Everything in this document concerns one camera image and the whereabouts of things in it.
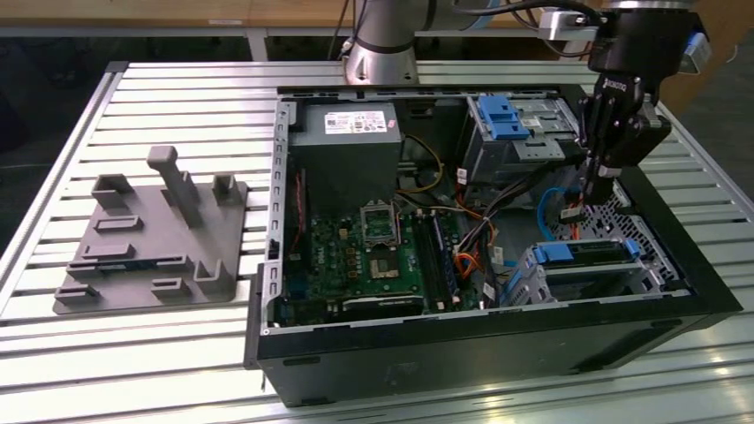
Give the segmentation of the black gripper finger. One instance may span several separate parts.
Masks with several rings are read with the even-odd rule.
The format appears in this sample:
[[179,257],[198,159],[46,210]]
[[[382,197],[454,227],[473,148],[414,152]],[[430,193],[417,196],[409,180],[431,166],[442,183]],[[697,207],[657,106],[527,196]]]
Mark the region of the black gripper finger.
[[600,107],[601,95],[589,95],[580,100],[580,138],[581,145],[588,150],[588,175],[598,176],[600,167]]
[[597,131],[589,164],[589,203],[608,202],[624,169],[638,166],[670,131],[672,123],[657,113],[653,103],[644,103],[625,122],[614,119],[609,129]]

